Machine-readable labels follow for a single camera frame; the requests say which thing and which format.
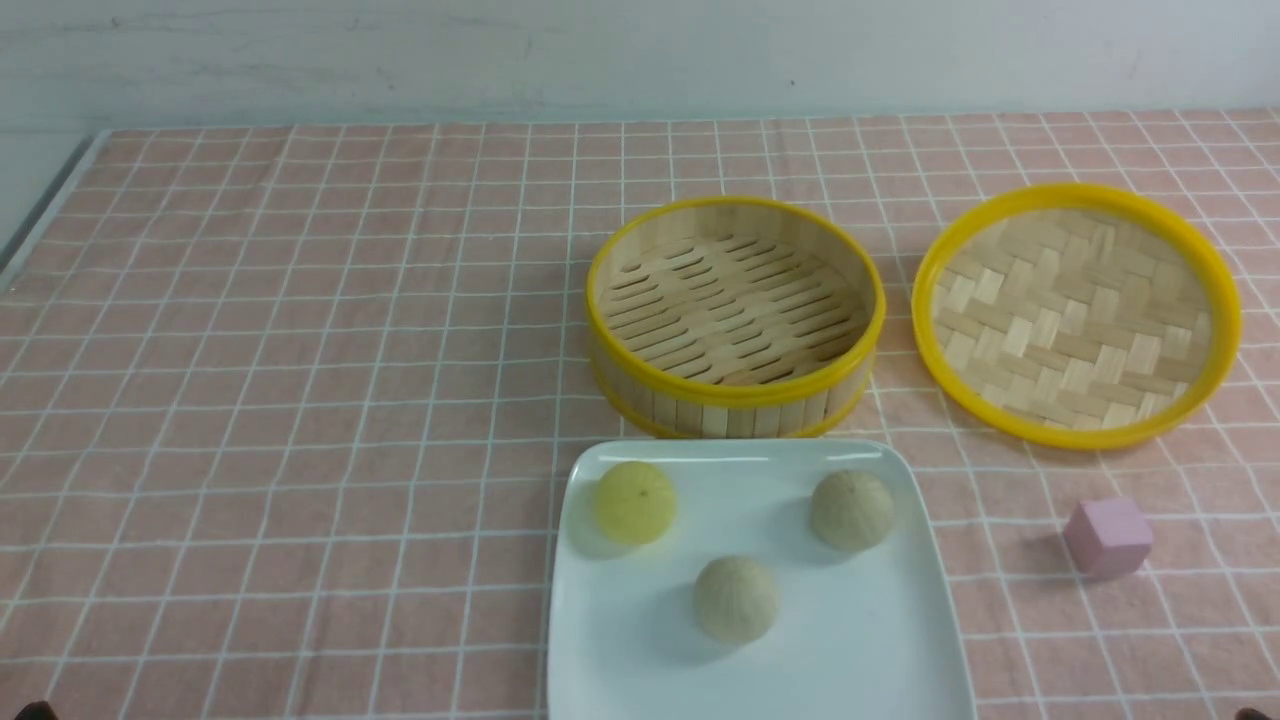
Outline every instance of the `pink tablecloth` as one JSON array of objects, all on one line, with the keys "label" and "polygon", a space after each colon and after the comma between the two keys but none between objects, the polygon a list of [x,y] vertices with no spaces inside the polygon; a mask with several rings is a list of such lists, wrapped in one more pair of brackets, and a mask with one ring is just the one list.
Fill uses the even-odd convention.
[{"label": "pink tablecloth", "polygon": [[[1280,714],[1274,111],[129,131],[86,164],[0,302],[0,715],[545,716],[557,489],[634,434],[585,272],[719,192],[876,255],[883,357],[838,433],[915,468],[982,717]],[[975,423],[908,319],[945,223],[1073,178],[1192,219],[1247,309],[1208,409],[1106,456]],[[1055,533],[1116,493],[1156,550],[1082,583]]]}]

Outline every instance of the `bamboo steamer lid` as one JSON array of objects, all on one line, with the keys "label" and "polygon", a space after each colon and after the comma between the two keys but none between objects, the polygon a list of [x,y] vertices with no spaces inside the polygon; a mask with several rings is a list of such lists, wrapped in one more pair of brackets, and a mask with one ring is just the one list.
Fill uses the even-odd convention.
[{"label": "bamboo steamer lid", "polygon": [[913,291],[929,372],[1014,436],[1101,450],[1183,421],[1240,341],[1226,264],[1174,213],[1060,184],[996,197],[929,250]]}]

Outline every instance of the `white wall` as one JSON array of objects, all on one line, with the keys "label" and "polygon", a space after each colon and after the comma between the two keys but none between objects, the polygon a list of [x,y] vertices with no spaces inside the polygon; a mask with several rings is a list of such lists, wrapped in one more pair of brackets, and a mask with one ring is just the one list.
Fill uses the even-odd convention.
[{"label": "white wall", "polygon": [[1277,0],[0,0],[0,129],[1280,104]]}]

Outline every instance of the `yellow ball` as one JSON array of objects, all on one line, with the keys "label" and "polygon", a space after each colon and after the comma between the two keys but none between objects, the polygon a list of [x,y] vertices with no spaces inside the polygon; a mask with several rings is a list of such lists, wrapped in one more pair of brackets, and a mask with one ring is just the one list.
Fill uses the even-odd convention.
[{"label": "yellow ball", "polygon": [[591,509],[607,538],[648,544],[676,520],[676,488],[657,465],[620,462],[600,478]]}]

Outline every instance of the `pink cube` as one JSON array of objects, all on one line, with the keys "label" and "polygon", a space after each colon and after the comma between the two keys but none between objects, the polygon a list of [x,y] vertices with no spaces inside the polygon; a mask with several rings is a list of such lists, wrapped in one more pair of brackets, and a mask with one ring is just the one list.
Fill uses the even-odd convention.
[{"label": "pink cube", "polygon": [[1151,524],[1128,497],[1082,501],[1062,536],[1075,566],[1094,578],[1133,573],[1151,553]]}]

